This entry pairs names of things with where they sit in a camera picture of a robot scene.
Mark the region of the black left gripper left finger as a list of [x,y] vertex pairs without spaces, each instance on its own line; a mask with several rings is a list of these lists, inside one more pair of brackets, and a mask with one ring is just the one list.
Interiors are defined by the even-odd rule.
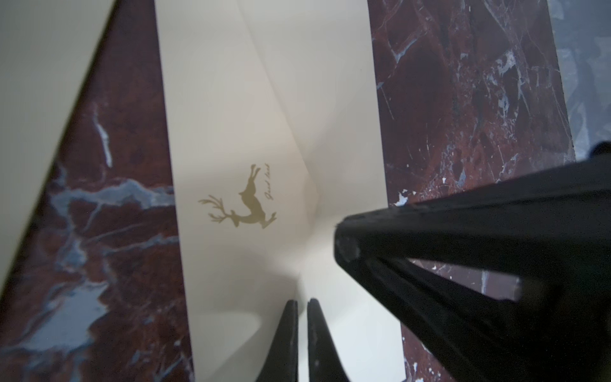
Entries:
[[289,300],[283,310],[257,382],[298,381],[298,302]]

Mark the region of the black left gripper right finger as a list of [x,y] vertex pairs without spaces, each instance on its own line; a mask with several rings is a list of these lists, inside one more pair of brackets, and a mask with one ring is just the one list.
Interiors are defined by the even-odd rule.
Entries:
[[307,305],[309,378],[311,382],[348,382],[321,304],[310,299]]

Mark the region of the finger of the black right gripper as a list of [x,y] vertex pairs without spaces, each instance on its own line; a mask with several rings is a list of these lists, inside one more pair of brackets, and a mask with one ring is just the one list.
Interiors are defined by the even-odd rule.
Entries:
[[610,157],[348,216],[338,265],[458,381],[610,379]]

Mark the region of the cream yellow envelope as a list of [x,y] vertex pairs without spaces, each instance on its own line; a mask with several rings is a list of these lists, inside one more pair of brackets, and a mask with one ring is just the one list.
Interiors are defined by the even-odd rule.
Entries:
[[195,377],[253,381],[283,308],[323,308],[351,381],[405,377],[400,325],[335,262],[387,206],[364,1],[158,1]]
[[1,288],[5,289],[114,1],[1,3]]

